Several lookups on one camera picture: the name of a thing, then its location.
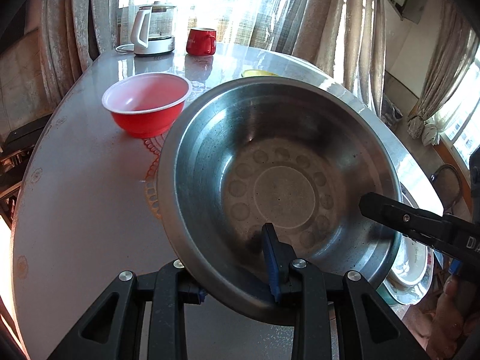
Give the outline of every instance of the white wall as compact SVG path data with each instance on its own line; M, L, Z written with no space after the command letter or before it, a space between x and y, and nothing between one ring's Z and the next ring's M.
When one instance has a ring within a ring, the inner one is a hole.
M440 27L441 0L428 0L419 24L400 20L388 1L385 69L417 96L422 93Z

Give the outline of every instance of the screw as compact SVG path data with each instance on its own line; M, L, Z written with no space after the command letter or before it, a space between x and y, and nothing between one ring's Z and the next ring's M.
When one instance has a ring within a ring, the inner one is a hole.
M134 274L130 271L123 271L122 273L120 273L120 275L118 276L118 278L121 280L121 281L129 281L132 277L134 276Z
M362 278L362 276L357 271L350 271L346 274L346 276L351 281L359 281Z
M176 260L173 262L173 266L174 266L175 268L178 268L178 269L185 268L184 265L182 264L182 262L181 262L179 259L176 259Z
M295 259L292 261L292 265L295 268L302 269L307 266L307 262L304 259Z

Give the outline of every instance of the glossy table surface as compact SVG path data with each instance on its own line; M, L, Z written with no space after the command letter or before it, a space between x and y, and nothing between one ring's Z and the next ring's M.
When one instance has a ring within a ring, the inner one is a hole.
M246 69L264 69L332 93L385 145L420 208L442 214L429 180L392 132L319 69L288 55L219 43L213 57L102 54L47 124L23 180L12 232L15 319L32 360L44 360L88 306L124 270L160 269L175 254L159 220L153 176L163 137L134 139L101 104L134 74L165 71L193 82L186 105ZM185 311L190 359L289 359L293 329L250 320L207 297Z

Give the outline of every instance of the mug handle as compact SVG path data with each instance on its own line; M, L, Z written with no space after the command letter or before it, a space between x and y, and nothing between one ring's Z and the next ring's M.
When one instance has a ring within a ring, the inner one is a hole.
M215 47L215 41L217 40L216 36L213 35L207 35L210 38L210 52L212 52L213 48Z

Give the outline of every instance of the yellow plate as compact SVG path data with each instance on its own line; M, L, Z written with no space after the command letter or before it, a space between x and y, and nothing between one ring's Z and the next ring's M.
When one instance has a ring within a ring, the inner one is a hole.
M256 76L272 76L272 77L279 77L278 74L266 71L266 70L246 70L241 74L242 77L256 77Z

